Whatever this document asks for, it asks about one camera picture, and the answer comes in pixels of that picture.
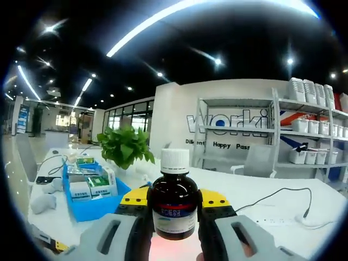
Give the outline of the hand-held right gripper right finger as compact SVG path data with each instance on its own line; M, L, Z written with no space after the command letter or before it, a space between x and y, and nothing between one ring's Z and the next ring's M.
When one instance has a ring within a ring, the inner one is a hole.
M245 215L237 215L220 193L198 191L198 238L203 260L301 260L275 245L273 235Z

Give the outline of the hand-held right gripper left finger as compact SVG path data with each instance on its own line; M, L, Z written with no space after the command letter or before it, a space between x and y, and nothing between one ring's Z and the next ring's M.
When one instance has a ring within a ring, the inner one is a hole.
M93 222L79 245L61 253L61 260L149 260L154 227L151 187L126 193L116 211Z

